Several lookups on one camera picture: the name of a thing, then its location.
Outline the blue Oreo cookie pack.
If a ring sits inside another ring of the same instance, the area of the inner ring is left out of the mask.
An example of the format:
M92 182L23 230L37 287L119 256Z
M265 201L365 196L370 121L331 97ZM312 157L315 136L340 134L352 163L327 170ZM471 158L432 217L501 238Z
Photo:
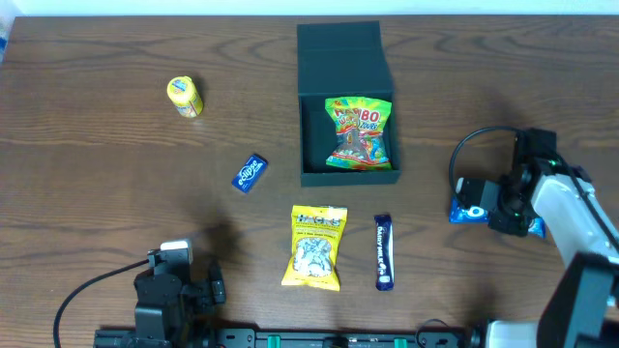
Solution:
M466 209L457 203L455 198L452 199L451 209L449 212L449 223L451 224L488 224L488 211L478 207L471 206ZM528 234L535 235L544 239L546 237L545 222L537 217L531 221L528 227Z

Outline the yellow Hacks candy bag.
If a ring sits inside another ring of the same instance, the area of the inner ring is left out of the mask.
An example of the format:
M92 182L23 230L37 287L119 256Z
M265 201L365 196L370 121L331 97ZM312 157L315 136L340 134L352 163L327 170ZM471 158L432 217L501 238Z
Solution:
M347 209L294 205L291 211L291 257L283 286L309 286L339 291L336 272Z

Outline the green Haribo gummy bag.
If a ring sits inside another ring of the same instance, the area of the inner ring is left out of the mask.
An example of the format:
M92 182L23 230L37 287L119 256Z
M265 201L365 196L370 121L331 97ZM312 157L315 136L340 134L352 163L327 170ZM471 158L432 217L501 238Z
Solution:
M367 97L325 100L325 110L335 124L338 145L327 157L329 166L347 170L392 170L383 133L390 118L389 101Z

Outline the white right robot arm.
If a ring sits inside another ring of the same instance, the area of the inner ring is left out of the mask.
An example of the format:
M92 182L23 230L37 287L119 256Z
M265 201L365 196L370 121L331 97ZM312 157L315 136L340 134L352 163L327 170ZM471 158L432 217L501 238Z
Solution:
M586 172L569 165L549 130L521 130L513 167L500 183L490 225L524 235L541 218L566 266L540 319L492 321L486 347L616 347L618 324L606 318L618 303L618 232Z

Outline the blue Eclipse mint tin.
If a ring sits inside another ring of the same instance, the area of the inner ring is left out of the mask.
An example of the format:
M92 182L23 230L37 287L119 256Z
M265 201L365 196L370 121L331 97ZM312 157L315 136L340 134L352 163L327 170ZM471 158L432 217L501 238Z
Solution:
M249 193L268 167L268 161L258 154L251 155L232 179L231 185L242 193Z

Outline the purple Dairy Milk bar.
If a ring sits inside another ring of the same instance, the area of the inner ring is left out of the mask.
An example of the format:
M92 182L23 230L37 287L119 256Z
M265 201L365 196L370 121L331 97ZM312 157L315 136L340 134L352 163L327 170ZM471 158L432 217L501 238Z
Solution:
M391 291L395 286L393 221L389 215L374 217L376 224L376 289Z

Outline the yellow gum bottle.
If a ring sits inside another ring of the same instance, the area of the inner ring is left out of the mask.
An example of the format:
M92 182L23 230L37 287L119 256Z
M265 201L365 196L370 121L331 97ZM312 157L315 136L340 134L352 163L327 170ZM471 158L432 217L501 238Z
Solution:
M203 101L188 76L172 78L167 84L166 93L183 117L195 118L203 111Z

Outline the dark green open box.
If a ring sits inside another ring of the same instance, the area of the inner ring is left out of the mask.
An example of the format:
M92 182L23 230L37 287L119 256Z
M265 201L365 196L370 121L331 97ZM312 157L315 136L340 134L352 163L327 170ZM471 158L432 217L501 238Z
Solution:
M297 27L301 184L394 184L395 88L376 21Z

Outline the black mounting rail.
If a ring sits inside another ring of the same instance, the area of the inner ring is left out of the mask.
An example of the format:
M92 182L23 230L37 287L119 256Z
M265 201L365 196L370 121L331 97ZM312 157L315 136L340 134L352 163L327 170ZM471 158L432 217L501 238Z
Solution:
M95 331L95 348L483 348L480 330L468 333L447 327L421 327L410 333L262 331L217 328L204 322L185 324L167 332L138 325L131 330L106 327Z

